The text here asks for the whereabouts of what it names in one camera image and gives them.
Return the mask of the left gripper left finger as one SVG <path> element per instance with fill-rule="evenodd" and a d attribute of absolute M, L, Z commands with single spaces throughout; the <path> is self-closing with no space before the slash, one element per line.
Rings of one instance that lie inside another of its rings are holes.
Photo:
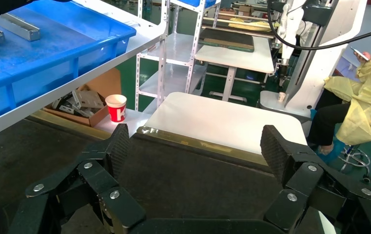
<path fill-rule="evenodd" d="M 11 234 L 59 234 L 85 205 L 111 234 L 127 234 L 146 218 L 145 210 L 119 184 L 130 148 L 128 126 L 90 144 L 67 167 L 31 184 L 9 228 Z"/>

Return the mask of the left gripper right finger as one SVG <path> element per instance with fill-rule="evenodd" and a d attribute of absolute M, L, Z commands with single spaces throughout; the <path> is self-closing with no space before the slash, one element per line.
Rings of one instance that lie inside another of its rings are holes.
<path fill-rule="evenodd" d="M 272 125 L 261 153 L 282 190 L 264 220 L 294 233 L 308 208 L 320 211 L 344 234 L 371 234 L 371 187 L 327 166 L 308 146 L 286 140 Z"/>

